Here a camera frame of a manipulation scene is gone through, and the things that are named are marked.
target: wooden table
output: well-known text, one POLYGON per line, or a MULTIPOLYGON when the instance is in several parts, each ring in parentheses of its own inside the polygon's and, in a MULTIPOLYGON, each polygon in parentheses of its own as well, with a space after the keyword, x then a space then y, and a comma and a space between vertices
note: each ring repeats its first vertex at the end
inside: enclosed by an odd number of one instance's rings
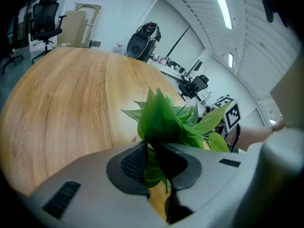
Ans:
POLYGON ((0 117, 0 164, 10 185, 29 195, 83 155, 133 142, 148 89, 183 100, 155 67, 84 48, 56 48, 30 68, 0 117))

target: office chair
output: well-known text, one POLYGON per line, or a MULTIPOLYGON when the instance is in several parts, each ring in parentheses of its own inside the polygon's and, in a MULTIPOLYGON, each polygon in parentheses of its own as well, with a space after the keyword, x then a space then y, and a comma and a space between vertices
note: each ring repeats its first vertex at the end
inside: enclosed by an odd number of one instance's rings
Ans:
POLYGON ((180 94, 180 96, 182 98, 183 96, 186 96, 192 99, 194 96, 196 96, 198 91, 201 91, 207 87, 208 85, 201 79, 201 77, 197 76, 191 83, 188 83, 186 85, 179 84, 179 88, 182 91, 182 94, 180 94))
POLYGON ((13 21, 13 31, 6 34, 6 38, 3 41, 5 41, 5 44, 2 47, 0 58, 1 59, 6 59, 7 58, 7 61, 2 66, 2 74, 4 74, 5 68, 10 63, 14 63, 15 66, 17 66, 16 59, 19 58, 19 57, 21 59, 23 59, 22 55, 14 56, 14 57, 11 56, 14 53, 13 49, 16 49, 18 47, 19 43, 21 42, 21 40, 18 41, 18 15, 15 15, 15 18, 14 18, 14 21, 13 21))
POLYGON ((33 18, 30 20, 30 39, 42 40, 45 43, 45 51, 32 59, 32 63, 38 57, 46 55, 49 51, 48 44, 51 37, 54 37, 62 32, 61 23, 66 15, 59 16, 59 27, 55 28, 55 16, 59 3, 57 0, 40 0, 33 6, 33 18))

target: floor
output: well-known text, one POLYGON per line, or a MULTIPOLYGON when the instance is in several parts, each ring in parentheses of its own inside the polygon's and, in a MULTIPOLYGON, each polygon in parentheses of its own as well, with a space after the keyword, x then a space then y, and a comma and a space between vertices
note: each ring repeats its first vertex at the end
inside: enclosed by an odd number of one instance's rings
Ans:
POLYGON ((5 75, 0 73, 0 111, 2 111, 6 99, 9 97, 16 83, 32 66, 29 47, 16 50, 13 56, 18 55, 22 55, 23 59, 16 59, 17 66, 11 63, 6 67, 5 75))

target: fluorescent light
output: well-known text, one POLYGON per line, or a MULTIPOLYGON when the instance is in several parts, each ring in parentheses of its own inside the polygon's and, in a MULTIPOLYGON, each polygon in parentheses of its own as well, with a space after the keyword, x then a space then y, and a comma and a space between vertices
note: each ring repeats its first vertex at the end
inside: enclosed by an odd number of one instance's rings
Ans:
POLYGON ((225 0, 218 0, 220 9, 222 10, 222 14, 224 17, 225 25, 227 28, 232 29, 230 15, 227 7, 227 3, 225 0))
POLYGON ((272 119, 269 119, 269 121, 271 124, 274 124, 276 122, 275 120, 272 120, 272 119))
POLYGON ((233 55, 229 53, 229 67, 232 68, 232 64, 233 64, 233 55))

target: vent grille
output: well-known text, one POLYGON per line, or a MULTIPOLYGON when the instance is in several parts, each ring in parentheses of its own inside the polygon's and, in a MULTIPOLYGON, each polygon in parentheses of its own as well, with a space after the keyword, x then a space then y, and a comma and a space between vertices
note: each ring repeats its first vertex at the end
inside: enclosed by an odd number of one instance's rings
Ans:
POLYGON ((147 159, 146 147, 143 146, 122 159, 120 167, 125 175, 141 183, 143 171, 146 168, 147 159))
POLYGON ((228 159, 221 159, 219 161, 219 163, 222 163, 222 164, 225 164, 225 165, 234 166, 234 167, 239 167, 239 165, 241 164, 241 162, 232 161, 232 160, 228 160, 228 159))
POLYGON ((60 219, 80 186, 75 181, 67 181, 51 200, 47 202, 43 210, 51 216, 60 219))

